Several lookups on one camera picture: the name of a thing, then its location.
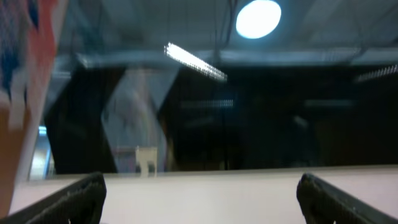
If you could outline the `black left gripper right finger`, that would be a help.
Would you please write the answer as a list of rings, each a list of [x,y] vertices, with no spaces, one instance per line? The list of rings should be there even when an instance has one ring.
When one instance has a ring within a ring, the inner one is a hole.
[[[297,200],[307,224],[397,224],[397,219],[317,176],[304,173]]]

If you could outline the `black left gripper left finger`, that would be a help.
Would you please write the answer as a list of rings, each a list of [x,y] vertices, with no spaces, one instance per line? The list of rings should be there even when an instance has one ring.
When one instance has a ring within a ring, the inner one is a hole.
[[[106,198],[103,174],[95,172],[1,219],[1,224],[99,224]]]

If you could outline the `red purple pad package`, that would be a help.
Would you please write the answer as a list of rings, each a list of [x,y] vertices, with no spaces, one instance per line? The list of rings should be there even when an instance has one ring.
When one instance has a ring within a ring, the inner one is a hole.
[[[1,1],[1,217],[27,181],[67,0]]]

